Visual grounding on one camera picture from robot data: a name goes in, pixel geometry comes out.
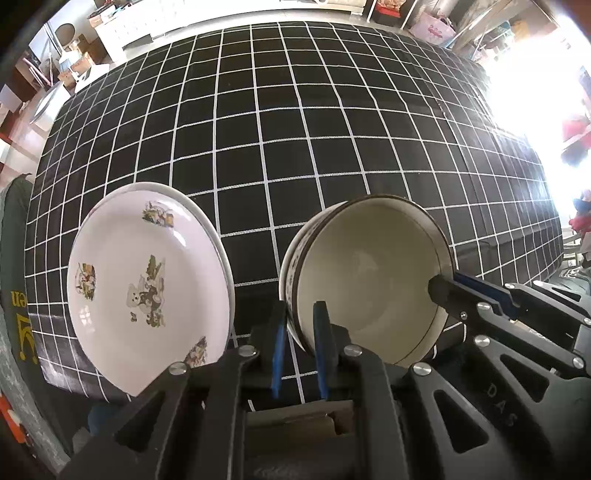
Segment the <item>pink bag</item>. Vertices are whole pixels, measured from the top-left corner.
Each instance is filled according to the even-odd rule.
[[[419,40],[424,40],[432,45],[439,45],[456,34],[455,30],[445,22],[425,12],[421,14],[418,22],[410,29],[410,33]]]

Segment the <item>white plate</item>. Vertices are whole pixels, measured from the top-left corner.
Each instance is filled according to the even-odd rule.
[[[216,362],[232,326],[232,273],[205,214],[157,183],[115,190],[74,240],[67,293],[74,331],[113,385],[139,394],[168,365]]]

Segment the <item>teddy bear print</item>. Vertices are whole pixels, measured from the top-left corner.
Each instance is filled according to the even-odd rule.
[[[129,284],[127,306],[139,309],[144,314],[146,323],[152,327],[164,326],[162,305],[164,303],[164,260],[156,263],[150,255],[146,273],[140,275],[137,286]],[[131,312],[131,321],[138,320],[137,314]]]

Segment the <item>checkered tablecloth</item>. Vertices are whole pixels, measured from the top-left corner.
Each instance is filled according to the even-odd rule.
[[[216,31],[112,70],[64,105],[31,198],[27,295],[47,381],[126,398],[75,337],[66,272],[90,209],[135,181],[181,190],[222,237],[236,282],[229,347],[267,320],[298,229],[368,193],[427,209],[460,271],[545,280],[560,264],[558,214],[536,153],[498,126],[488,95],[481,67],[448,50],[318,22]],[[465,335],[450,318],[430,355]],[[286,360],[285,397],[316,399],[313,359],[290,339]]]

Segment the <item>bowl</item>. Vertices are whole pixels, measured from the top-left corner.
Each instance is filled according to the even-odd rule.
[[[325,209],[295,236],[281,266],[288,328],[314,354],[313,305],[384,362],[408,367],[433,347],[447,319],[427,287],[453,277],[445,236],[419,205],[370,195]]]
[[[216,362],[235,303],[211,222],[182,193],[148,182],[121,187],[90,211],[74,240],[67,295],[85,354],[130,395],[175,361]]]

